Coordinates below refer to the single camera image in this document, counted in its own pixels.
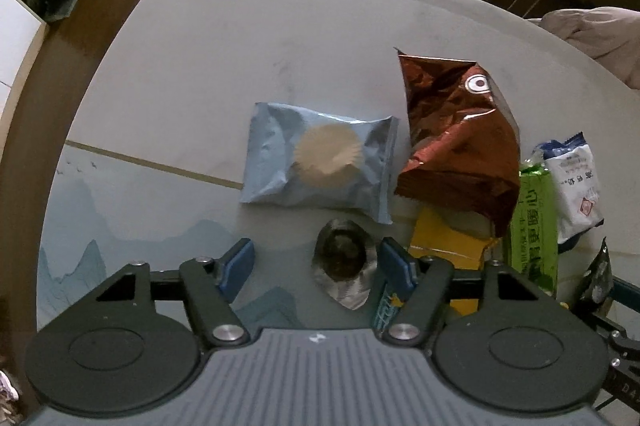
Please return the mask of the small teal candy wrapper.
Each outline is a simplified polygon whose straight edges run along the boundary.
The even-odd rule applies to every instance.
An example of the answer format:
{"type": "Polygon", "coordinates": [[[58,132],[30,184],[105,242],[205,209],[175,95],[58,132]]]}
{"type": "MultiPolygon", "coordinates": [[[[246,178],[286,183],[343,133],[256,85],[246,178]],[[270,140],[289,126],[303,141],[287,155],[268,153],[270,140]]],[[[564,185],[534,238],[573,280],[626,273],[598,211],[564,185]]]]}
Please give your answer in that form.
{"type": "Polygon", "coordinates": [[[397,316],[405,302],[398,297],[395,289],[383,276],[378,276],[378,279],[376,279],[373,296],[375,297],[375,305],[371,318],[371,328],[376,334],[380,334],[388,328],[390,322],[397,316]]]}

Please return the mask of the yellow snack packet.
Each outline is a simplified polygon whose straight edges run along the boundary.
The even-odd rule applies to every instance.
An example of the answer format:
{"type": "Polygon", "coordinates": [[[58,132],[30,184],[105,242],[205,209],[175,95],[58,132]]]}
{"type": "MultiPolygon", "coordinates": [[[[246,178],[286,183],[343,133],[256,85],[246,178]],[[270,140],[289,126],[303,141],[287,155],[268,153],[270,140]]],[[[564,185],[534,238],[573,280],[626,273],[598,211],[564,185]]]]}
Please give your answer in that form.
{"type": "Polygon", "coordinates": [[[457,269],[477,270],[500,249],[489,220],[474,212],[460,212],[422,204],[408,248],[414,258],[437,256],[457,269]]]}

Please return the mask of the green snack bar pack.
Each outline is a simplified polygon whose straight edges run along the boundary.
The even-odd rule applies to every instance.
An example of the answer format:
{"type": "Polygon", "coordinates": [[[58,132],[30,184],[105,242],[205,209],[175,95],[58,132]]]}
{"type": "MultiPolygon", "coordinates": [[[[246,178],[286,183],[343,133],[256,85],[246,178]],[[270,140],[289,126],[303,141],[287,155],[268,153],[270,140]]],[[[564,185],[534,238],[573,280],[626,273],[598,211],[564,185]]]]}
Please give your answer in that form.
{"type": "Polygon", "coordinates": [[[558,287],[558,229],[551,173],[544,163],[520,171],[520,195],[510,224],[509,265],[554,296],[558,287]]]}

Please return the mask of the dark red foil snack bag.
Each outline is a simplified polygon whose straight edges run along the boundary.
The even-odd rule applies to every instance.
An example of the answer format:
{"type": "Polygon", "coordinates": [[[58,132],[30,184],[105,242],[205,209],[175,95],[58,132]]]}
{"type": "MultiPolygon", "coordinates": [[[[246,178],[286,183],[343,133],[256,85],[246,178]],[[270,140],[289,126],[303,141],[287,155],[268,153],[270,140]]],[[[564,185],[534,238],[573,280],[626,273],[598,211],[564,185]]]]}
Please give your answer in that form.
{"type": "Polygon", "coordinates": [[[410,152],[395,193],[509,229],[520,194],[520,131],[478,62],[397,53],[404,80],[410,152]]]}

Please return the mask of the light blue pastry packet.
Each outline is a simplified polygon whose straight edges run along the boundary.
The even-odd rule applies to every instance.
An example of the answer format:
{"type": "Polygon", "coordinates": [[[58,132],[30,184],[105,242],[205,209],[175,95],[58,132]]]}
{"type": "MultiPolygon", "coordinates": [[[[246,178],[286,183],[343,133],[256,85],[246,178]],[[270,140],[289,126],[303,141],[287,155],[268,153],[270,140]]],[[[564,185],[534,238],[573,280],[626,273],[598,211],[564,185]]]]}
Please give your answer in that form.
{"type": "Polygon", "coordinates": [[[392,222],[390,182],[399,121],[258,102],[250,119],[245,204],[358,211],[392,222]]]}

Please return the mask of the white black snack packet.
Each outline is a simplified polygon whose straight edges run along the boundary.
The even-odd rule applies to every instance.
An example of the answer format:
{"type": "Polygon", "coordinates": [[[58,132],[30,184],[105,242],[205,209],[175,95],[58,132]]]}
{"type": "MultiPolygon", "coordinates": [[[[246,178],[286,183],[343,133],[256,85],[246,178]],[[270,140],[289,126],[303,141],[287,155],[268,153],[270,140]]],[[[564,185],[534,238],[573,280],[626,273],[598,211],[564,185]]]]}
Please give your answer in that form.
{"type": "Polygon", "coordinates": [[[574,249],[588,231],[604,224],[601,186],[593,153],[584,134],[549,140],[535,148],[551,174],[555,194],[558,249],[574,249]]]}

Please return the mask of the pink cloth covered chair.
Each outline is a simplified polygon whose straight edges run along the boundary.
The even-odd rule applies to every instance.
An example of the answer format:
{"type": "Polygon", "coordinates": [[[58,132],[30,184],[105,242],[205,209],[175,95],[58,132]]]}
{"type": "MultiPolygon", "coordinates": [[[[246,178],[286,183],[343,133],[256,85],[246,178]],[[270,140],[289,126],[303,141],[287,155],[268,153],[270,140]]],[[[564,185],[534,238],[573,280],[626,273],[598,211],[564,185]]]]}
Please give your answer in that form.
{"type": "Polygon", "coordinates": [[[639,90],[638,10],[611,6],[558,9],[529,21],[580,50],[631,90],[639,90]]]}

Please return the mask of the white side cabinet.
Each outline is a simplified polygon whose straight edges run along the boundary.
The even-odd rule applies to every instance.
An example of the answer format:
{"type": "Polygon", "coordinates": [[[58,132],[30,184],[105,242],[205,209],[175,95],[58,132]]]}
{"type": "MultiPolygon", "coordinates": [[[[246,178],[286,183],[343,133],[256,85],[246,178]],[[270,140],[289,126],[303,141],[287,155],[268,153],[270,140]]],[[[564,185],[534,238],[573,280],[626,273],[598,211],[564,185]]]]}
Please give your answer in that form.
{"type": "Polygon", "coordinates": [[[26,81],[49,26],[22,0],[0,0],[1,111],[26,81]]]}

